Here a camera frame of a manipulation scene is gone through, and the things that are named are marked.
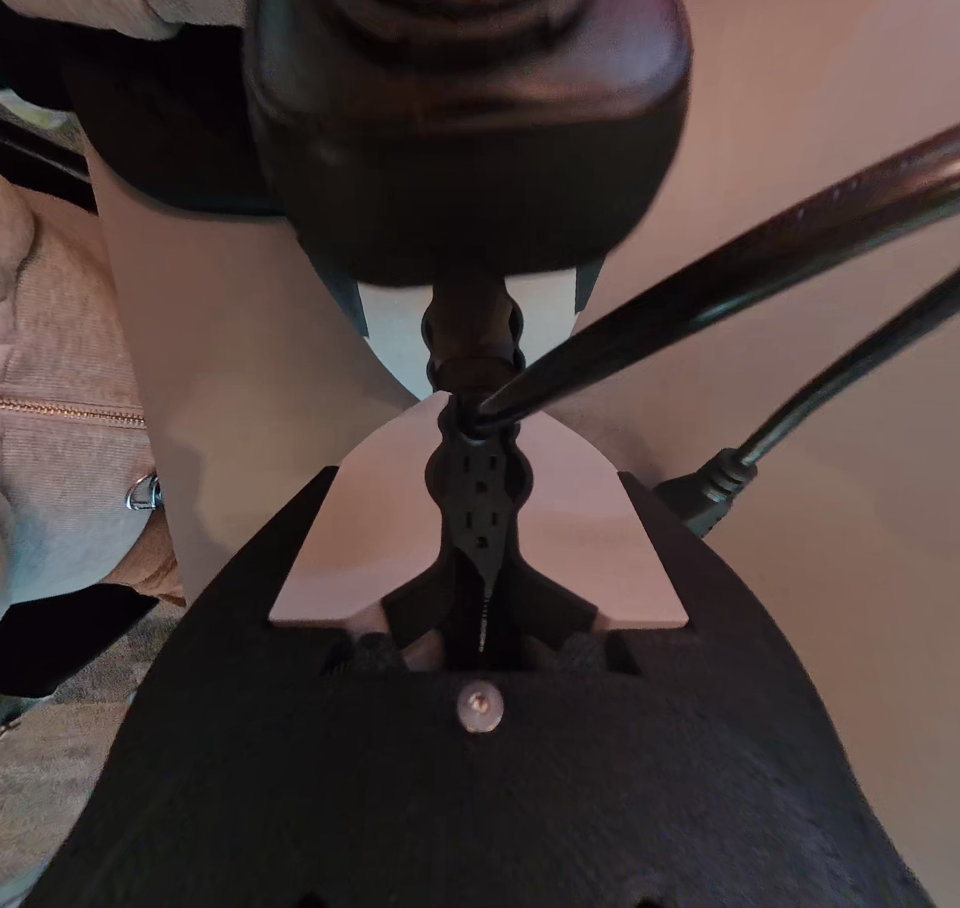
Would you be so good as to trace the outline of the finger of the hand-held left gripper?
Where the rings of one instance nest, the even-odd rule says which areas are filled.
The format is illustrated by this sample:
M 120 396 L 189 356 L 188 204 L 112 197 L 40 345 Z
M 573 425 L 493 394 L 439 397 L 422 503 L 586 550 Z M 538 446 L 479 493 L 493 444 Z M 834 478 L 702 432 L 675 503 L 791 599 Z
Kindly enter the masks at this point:
M 433 394 L 427 374 L 431 354 L 424 338 L 431 286 L 396 288 L 360 282 L 358 293 L 366 341 L 379 361 L 416 399 Z
M 538 360 L 570 337 L 575 310 L 575 269 L 509 278 L 509 295 L 522 315 L 519 350 Z

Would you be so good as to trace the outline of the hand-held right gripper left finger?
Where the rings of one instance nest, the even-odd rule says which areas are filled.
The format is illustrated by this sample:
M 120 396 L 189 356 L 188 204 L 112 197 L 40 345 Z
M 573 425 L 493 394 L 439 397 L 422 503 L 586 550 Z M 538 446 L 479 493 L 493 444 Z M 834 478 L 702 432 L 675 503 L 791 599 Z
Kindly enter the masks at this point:
M 440 555 L 442 514 L 426 467 L 449 400 L 437 392 L 420 401 L 342 460 L 272 605 L 272 626 L 389 633 L 383 599 Z

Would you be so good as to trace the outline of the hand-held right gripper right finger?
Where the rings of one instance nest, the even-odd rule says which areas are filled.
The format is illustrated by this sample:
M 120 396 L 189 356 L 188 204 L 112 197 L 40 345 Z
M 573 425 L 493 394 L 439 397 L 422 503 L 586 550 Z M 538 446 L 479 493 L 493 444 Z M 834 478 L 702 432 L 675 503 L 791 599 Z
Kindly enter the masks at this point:
M 557 421 L 523 422 L 510 618 L 551 648 L 578 633 L 672 630 L 689 615 L 614 465 Z

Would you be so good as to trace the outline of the black power plug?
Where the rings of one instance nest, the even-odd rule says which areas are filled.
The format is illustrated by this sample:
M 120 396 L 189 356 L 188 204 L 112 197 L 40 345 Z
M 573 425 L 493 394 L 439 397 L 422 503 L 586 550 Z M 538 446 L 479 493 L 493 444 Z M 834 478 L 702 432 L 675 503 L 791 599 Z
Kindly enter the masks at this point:
M 525 368 L 525 357 L 517 350 L 509 358 L 491 355 L 450 358 L 442 363 L 432 360 L 427 375 L 434 390 L 447 392 L 454 399 L 452 418 L 458 432 L 472 442 L 480 442 L 486 435 L 474 426 L 478 406 Z

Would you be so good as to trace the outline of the black power strip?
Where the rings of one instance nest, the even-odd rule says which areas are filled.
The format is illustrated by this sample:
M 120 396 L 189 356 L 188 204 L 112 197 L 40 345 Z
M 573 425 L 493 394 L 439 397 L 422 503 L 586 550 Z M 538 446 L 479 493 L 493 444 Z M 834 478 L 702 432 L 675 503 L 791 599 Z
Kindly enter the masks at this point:
M 444 438 L 441 452 L 439 506 L 450 540 L 490 588 L 527 487 L 523 458 L 511 433 L 474 441 L 458 429 Z

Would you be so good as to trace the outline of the person's zip jacket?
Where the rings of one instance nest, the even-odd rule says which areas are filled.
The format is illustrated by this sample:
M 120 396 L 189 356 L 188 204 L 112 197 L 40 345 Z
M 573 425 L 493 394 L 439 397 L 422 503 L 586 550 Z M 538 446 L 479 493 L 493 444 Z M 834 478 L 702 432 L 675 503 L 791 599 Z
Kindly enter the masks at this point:
M 1 595 L 186 603 L 97 216 L 1 181 Z

